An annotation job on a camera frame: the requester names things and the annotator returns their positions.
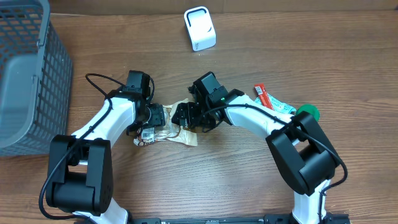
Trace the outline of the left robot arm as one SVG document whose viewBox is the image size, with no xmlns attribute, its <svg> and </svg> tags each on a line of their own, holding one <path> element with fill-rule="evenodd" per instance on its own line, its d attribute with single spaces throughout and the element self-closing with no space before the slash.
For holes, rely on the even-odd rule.
<svg viewBox="0 0 398 224">
<path fill-rule="evenodd" d="M 163 107 L 152 102 L 154 90 L 150 75 L 131 70 L 126 83 L 103 94 L 103 107 L 84 127 L 51 140 L 47 178 L 38 202 L 44 217 L 133 222 L 131 213 L 113 198 L 111 148 L 123 134 L 138 138 L 145 129 L 164 126 Z"/>
</svg>

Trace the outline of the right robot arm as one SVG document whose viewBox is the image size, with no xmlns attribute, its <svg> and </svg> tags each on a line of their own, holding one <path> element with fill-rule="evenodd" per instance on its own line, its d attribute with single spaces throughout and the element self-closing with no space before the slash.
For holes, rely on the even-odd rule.
<svg viewBox="0 0 398 224">
<path fill-rule="evenodd" d="M 194 101 L 180 103 L 172 122 L 204 133 L 222 122 L 250 130 L 266 140 L 274 162 L 294 192 L 288 214 L 267 214 L 263 223 L 348 223 L 346 215 L 325 209 L 335 169 L 344 163 L 313 115 L 283 114 L 255 103 L 244 92 L 228 91 L 208 72 L 189 87 Z"/>
</svg>

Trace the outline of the green lid glass jar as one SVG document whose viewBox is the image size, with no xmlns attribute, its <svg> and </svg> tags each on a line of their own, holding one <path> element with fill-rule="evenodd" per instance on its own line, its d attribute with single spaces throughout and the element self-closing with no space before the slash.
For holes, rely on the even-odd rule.
<svg viewBox="0 0 398 224">
<path fill-rule="evenodd" d="M 300 114 L 301 112 L 307 112 L 311 114 L 316 121 L 319 121 L 320 119 L 320 112 L 318 108 L 314 105 L 311 104 L 302 105 L 299 109 L 296 110 L 296 114 Z"/>
</svg>

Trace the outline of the teal wipes packet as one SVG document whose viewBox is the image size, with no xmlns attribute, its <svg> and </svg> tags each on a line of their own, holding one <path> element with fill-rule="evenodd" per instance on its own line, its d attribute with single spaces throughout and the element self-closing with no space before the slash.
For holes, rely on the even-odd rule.
<svg viewBox="0 0 398 224">
<path fill-rule="evenodd" d="M 283 114 L 295 114 L 296 109 L 288 105 L 287 103 L 279 101 L 277 98 L 274 98 L 271 94 L 267 94 L 268 101 L 272 105 L 273 110 L 283 113 Z"/>
</svg>

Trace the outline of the white brown snack wrapper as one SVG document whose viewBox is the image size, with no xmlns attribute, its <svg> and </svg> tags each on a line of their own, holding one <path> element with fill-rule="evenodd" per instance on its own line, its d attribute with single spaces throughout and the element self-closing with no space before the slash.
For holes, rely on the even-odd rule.
<svg viewBox="0 0 398 224">
<path fill-rule="evenodd" d="M 188 146 L 198 146 L 197 134 L 185 129 L 185 126 L 174 124 L 172 117 L 177 111 L 180 103 L 190 103 L 188 98 L 177 101 L 172 105 L 162 105 L 164 125 L 146 127 L 139 132 L 139 136 L 134 138 L 134 144 L 137 146 L 148 146 L 160 141 L 173 141 L 183 143 Z"/>
</svg>

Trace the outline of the red white snack bar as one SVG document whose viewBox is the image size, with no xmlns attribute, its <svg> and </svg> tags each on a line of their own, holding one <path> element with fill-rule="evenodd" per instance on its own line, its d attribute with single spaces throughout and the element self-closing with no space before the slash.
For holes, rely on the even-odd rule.
<svg viewBox="0 0 398 224">
<path fill-rule="evenodd" d="M 263 83 L 257 83 L 254 85 L 255 90 L 257 91 L 258 98 L 260 99 L 263 106 L 273 110 L 273 105 L 269 99 L 269 96 L 266 92 L 265 86 Z"/>
</svg>

